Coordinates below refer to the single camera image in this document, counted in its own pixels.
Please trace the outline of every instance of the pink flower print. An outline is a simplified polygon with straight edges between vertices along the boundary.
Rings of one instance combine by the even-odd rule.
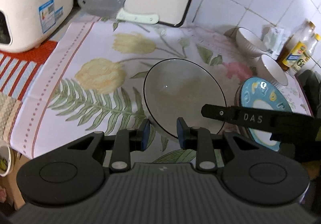
[[[226,76],[231,79],[233,75],[236,75],[241,82],[244,82],[246,79],[252,77],[252,71],[249,67],[244,64],[233,62],[233,63],[223,63],[227,68]]]

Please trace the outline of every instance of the black rim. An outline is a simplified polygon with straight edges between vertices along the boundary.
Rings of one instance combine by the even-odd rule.
[[[201,69],[203,69],[205,72],[207,72],[207,73],[214,79],[214,81],[215,81],[215,82],[217,83],[217,85],[219,86],[219,89],[221,90],[222,95],[223,95],[223,98],[224,98],[225,107],[226,107],[226,99],[225,99],[224,92],[223,92],[221,86],[219,85],[219,83],[216,81],[216,79],[215,79],[207,70],[205,70],[203,67],[201,67],[200,65],[198,65],[198,64],[196,64],[196,63],[194,63],[194,62],[192,62],[192,61],[189,61],[189,60],[186,60],[186,59],[181,59],[181,58],[169,58],[169,59],[164,59],[164,60],[156,63],[155,65],[153,65],[153,66],[151,67],[151,69],[149,69],[149,71],[148,71],[148,73],[147,73],[147,75],[145,76],[145,79],[144,79],[144,85],[143,85],[143,89],[142,89],[142,90],[143,90],[143,95],[144,95],[144,102],[145,102],[145,104],[146,104],[146,107],[147,107],[147,110],[148,110],[150,116],[152,116],[153,120],[157,123],[157,125],[158,125],[159,127],[161,127],[161,128],[162,128],[166,133],[168,133],[170,136],[172,136],[172,137],[174,137],[174,138],[177,139],[177,136],[175,136],[175,135],[171,134],[170,132],[168,132],[168,131],[167,131],[163,126],[161,126],[161,125],[158,123],[158,121],[155,119],[155,117],[153,116],[153,114],[151,113],[151,111],[150,111],[150,109],[149,109],[149,107],[148,107],[148,104],[147,104],[147,101],[146,101],[146,94],[145,94],[145,83],[146,83],[146,78],[148,77],[149,72],[150,72],[155,66],[157,66],[159,63],[164,62],[164,61],[168,61],[168,60],[183,60],[183,61],[187,61],[187,62],[190,62],[190,63],[192,63],[192,64],[194,64],[194,65],[197,65],[198,67],[200,67]],[[214,133],[214,134],[218,134],[218,133],[223,129],[224,124],[225,124],[225,122],[223,122],[222,127],[217,131],[217,133]]]

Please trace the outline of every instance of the black mount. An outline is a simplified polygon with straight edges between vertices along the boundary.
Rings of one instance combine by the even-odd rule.
[[[47,216],[57,220],[53,223],[106,223],[119,218],[120,223],[144,224],[154,223],[157,215],[159,223],[190,223],[194,218],[225,223],[231,214],[241,218],[242,212],[252,212],[256,218],[245,223],[258,223],[254,220],[267,214],[275,214],[274,223],[285,223],[284,216],[297,223],[294,211],[305,223],[314,222],[299,205],[309,186],[300,163],[237,133],[211,134],[178,118],[180,146],[196,151],[195,168],[189,163],[135,163],[131,168],[130,152],[146,149],[149,131],[150,122],[144,120],[139,129],[123,129],[115,136],[93,132],[26,163],[17,184],[28,203],[10,220],[43,223],[38,216]],[[221,150],[222,168],[214,149]],[[109,167],[102,166],[106,150],[112,150]],[[96,207],[98,212],[89,210]],[[145,207],[149,210],[142,213]],[[211,208],[206,218],[204,207]],[[231,213],[233,208],[240,210]],[[63,212],[86,217],[65,221]],[[225,220],[218,221],[218,216]]]

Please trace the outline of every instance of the condiment bottle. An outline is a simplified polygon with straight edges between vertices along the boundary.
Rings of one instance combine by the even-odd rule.
[[[313,37],[307,42],[307,48],[303,54],[299,57],[296,63],[288,70],[288,73],[293,75],[299,72],[299,70],[304,66],[304,64],[309,61],[309,59],[314,54],[317,43],[321,40],[319,34],[314,34]]]
[[[306,50],[306,44],[313,35],[315,27],[316,26],[310,21],[299,34],[296,33],[285,45],[285,48],[282,50],[282,53],[277,59],[277,63],[280,65],[283,71],[287,71],[290,67],[292,67],[299,59],[301,54]]]

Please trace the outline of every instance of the container label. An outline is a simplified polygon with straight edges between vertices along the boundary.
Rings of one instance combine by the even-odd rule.
[[[298,42],[291,50],[288,56],[282,61],[287,67],[292,67],[304,52],[306,46],[302,42]]]
[[[61,18],[63,15],[64,15],[64,9],[63,7],[61,7],[55,12],[56,21],[58,21],[58,19]]]
[[[52,28],[54,24],[56,24],[54,0],[49,0],[39,7],[39,17],[42,33],[44,34],[50,28]]]
[[[304,64],[309,61],[311,56],[309,56],[306,52],[303,52],[303,54],[299,57],[299,59],[296,61],[294,66],[292,67],[296,72],[298,72]]]

